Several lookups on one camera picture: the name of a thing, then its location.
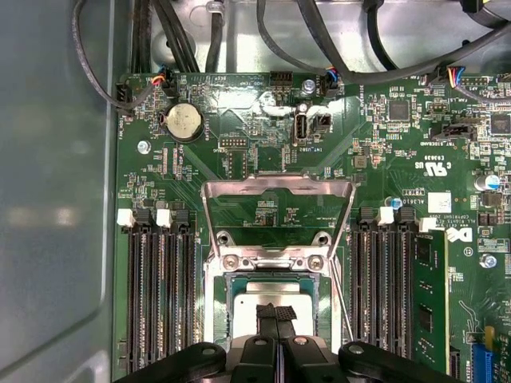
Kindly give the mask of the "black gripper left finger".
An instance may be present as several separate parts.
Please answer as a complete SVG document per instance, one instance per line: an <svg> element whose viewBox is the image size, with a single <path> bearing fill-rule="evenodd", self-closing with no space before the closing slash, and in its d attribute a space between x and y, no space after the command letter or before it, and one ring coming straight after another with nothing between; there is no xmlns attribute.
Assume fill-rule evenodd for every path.
<svg viewBox="0 0 511 383"><path fill-rule="evenodd" d="M233 340L229 351L210 342L191 345L120 378L119 382L273 382L278 340L276 307L256 307L258 333Z"/></svg>

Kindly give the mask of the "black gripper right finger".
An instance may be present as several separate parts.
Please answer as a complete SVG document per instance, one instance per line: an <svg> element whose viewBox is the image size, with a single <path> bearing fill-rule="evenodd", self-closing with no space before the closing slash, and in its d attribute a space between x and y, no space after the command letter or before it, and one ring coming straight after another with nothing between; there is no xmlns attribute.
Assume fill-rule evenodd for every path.
<svg viewBox="0 0 511 383"><path fill-rule="evenodd" d="M278 308L284 365L292 382L456 382L455 377L365 342L349 342L332 353L317 337L298 335L291 306Z"/></svg>

